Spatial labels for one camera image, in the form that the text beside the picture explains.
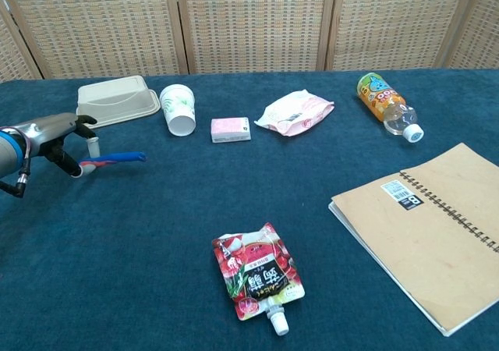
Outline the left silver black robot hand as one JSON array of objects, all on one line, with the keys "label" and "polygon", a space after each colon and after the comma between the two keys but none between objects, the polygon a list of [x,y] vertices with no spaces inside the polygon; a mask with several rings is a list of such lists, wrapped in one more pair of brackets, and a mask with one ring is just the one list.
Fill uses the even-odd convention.
[{"label": "left silver black robot hand", "polygon": [[89,115],[65,112],[21,122],[13,129],[19,130],[29,141],[30,144],[27,146],[30,147],[31,158],[44,156],[67,174],[78,178],[83,174],[83,170],[63,150],[64,140],[70,133],[75,133],[86,139],[90,157],[99,157],[101,152],[98,137],[87,127],[87,124],[95,125],[96,123],[97,120]]}]

